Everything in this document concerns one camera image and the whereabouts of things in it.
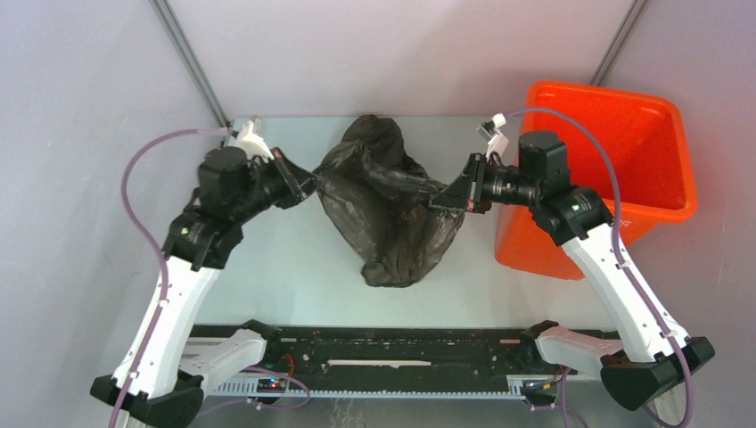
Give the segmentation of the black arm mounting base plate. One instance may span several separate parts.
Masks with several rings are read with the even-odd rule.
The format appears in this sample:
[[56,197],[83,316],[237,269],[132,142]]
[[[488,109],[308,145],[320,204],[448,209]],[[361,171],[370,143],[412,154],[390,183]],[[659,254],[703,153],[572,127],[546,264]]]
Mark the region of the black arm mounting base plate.
[[515,399],[541,391],[559,368],[539,362],[518,329],[357,328],[262,325],[259,366],[293,383],[245,369],[215,389],[254,398]]

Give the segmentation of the black plastic trash bag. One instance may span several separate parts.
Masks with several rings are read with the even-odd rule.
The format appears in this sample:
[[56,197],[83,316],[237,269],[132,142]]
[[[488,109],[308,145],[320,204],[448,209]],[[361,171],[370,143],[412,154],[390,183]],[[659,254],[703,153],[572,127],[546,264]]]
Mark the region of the black plastic trash bag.
[[410,157],[394,119],[362,115],[314,170],[325,215],[361,257],[372,287],[406,288],[442,260],[464,222],[433,209],[445,188]]

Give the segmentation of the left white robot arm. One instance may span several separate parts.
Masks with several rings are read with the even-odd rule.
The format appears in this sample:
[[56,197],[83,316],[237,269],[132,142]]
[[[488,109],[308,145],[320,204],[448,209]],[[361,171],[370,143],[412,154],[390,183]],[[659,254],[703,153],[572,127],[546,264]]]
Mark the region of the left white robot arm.
[[92,384],[92,396],[113,408],[112,426],[186,427],[207,395],[237,373],[278,367],[281,346],[247,327],[193,358],[184,350],[204,299],[242,241],[243,225],[272,207],[300,204],[317,186],[314,174],[277,148],[207,153],[191,200],[157,251],[158,283],[138,333],[114,372]]

